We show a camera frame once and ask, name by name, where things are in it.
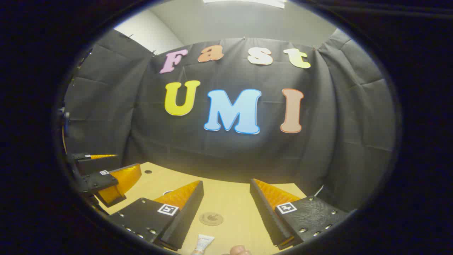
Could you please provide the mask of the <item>black backdrop cloth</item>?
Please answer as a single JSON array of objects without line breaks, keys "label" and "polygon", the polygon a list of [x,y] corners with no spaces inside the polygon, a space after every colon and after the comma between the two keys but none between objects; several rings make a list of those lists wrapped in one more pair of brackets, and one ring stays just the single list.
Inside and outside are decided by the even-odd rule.
[{"label": "black backdrop cloth", "polygon": [[398,114],[390,84],[336,30],[319,48],[226,38],[166,53],[111,31],[65,96],[70,152],[117,154],[224,181],[295,183],[342,210],[365,204],[390,169]]}]

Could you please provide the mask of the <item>ceiling light panel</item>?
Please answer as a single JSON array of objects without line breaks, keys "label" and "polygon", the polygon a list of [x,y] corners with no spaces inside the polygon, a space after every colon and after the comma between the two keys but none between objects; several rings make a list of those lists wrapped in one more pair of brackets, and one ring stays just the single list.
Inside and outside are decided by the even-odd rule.
[{"label": "ceiling light panel", "polygon": [[284,9],[288,0],[202,0],[203,3],[220,3],[220,2],[244,2],[267,5],[279,9]]}]

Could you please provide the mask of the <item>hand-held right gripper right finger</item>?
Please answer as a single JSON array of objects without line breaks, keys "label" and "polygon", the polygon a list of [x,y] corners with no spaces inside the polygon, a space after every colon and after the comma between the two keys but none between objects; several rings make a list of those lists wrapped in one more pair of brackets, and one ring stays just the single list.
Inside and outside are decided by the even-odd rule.
[{"label": "hand-held right gripper right finger", "polygon": [[250,193],[279,250],[322,236],[349,216],[319,197],[300,198],[254,178],[250,180]]}]

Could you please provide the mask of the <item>white toothpaste tube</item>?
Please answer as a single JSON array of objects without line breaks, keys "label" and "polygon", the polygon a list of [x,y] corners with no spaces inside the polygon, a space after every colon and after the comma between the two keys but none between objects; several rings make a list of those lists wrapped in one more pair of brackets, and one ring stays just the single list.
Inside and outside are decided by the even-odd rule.
[{"label": "white toothpaste tube", "polygon": [[214,239],[215,239],[214,236],[199,234],[197,238],[196,247],[194,248],[190,255],[204,255],[205,250],[214,241]]}]

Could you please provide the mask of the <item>round brown coaster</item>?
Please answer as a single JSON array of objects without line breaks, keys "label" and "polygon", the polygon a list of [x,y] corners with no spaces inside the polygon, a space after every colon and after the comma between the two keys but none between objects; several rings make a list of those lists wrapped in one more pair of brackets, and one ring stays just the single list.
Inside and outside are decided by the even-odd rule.
[{"label": "round brown coaster", "polygon": [[223,223],[224,218],[215,212],[206,212],[199,216],[199,221],[207,226],[218,226]]}]

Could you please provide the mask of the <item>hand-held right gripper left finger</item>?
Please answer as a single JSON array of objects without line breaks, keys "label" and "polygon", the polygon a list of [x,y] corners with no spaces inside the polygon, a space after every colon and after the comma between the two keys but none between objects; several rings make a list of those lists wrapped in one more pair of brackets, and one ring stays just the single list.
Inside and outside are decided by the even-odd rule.
[{"label": "hand-held right gripper left finger", "polygon": [[158,199],[139,198],[109,218],[147,243],[177,251],[182,248],[203,197],[203,181],[197,180]]}]

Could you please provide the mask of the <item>light wooden desktop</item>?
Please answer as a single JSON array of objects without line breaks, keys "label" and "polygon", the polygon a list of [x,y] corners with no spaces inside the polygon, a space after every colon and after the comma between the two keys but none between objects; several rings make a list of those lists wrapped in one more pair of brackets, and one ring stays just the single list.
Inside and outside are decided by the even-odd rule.
[{"label": "light wooden desktop", "polygon": [[[249,183],[202,178],[149,162],[141,164],[141,172],[139,181],[126,192],[126,200],[111,207],[102,205],[107,213],[115,213],[139,198],[156,199],[165,191],[201,180],[204,185],[204,197],[182,248],[178,250],[179,254],[190,255],[196,247],[199,234],[215,237],[205,250],[205,255],[227,254],[235,245],[244,245],[252,255],[279,253],[250,194]],[[218,226],[202,224],[199,216],[207,212],[221,214],[224,218],[223,223]]]}]

